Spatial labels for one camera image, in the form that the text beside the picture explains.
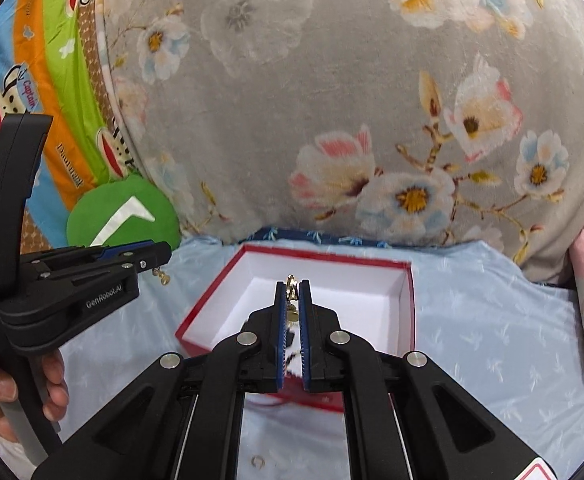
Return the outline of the person left hand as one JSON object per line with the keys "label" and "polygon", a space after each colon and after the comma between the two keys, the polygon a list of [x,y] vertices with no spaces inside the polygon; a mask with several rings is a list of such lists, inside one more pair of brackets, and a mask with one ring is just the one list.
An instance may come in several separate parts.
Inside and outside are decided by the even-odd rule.
{"label": "person left hand", "polygon": [[[40,359],[42,371],[46,378],[46,388],[48,400],[45,402],[42,412],[50,422],[60,422],[65,416],[70,395],[66,384],[64,372],[65,366],[62,354],[59,350],[54,350]],[[14,379],[3,370],[0,370],[0,404],[11,403],[18,400],[18,387]],[[14,433],[10,422],[0,407],[0,437],[9,442],[18,442],[19,439]]]}

